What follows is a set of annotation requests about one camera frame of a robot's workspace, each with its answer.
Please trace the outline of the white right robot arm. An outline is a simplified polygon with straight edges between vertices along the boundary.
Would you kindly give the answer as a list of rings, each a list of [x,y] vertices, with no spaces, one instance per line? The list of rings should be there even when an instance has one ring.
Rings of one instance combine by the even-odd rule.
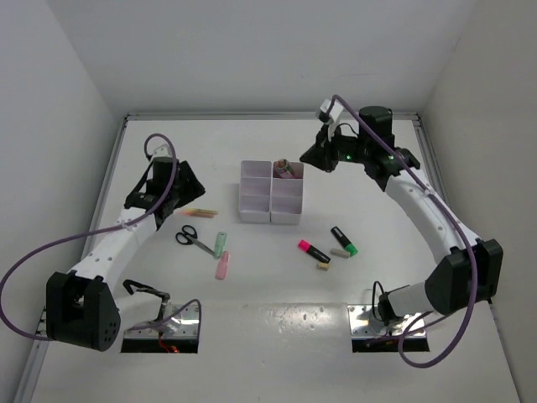
[[[498,290],[503,248],[485,240],[455,217],[430,184],[420,162],[394,144],[393,116],[386,107],[364,107],[359,116],[365,127],[352,137],[339,127],[343,107],[325,101],[317,113],[323,126],[316,144],[321,168],[330,172],[338,162],[361,164],[406,213],[427,242],[436,267],[417,284],[384,292],[375,312],[384,324],[418,312],[448,316],[472,301],[488,301]]]

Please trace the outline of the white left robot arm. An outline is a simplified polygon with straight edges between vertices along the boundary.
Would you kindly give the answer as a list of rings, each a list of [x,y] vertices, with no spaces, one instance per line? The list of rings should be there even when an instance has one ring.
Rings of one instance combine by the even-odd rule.
[[[49,339],[107,351],[124,332],[152,329],[171,334],[185,307],[173,308],[169,294],[125,280],[127,296],[112,295],[138,250],[174,212],[203,196],[204,186],[187,161],[178,160],[168,138],[154,151],[142,178],[128,194],[117,223],[101,228],[101,242],[66,273],[50,276],[45,291],[45,330]]]

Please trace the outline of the clear bottle of coloured pins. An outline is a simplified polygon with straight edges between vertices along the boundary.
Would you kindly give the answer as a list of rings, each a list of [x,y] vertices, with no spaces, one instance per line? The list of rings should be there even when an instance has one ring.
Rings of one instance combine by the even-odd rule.
[[[281,179],[295,178],[292,164],[287,159],[280,159],[274,162],[274,175]]]

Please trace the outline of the orange highlighter pen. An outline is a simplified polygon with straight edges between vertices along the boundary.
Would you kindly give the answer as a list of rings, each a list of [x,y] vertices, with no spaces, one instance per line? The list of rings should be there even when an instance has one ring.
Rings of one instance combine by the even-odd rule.
[[[184,211],[181,211],[180,212],[181,215],[183,216],[187,216],[187,217],[203,217],[203,218],[214,218],[214,216],[211,216],[211,215],[201,215],[201,214],[188,214],[188,213],[185,213]]]

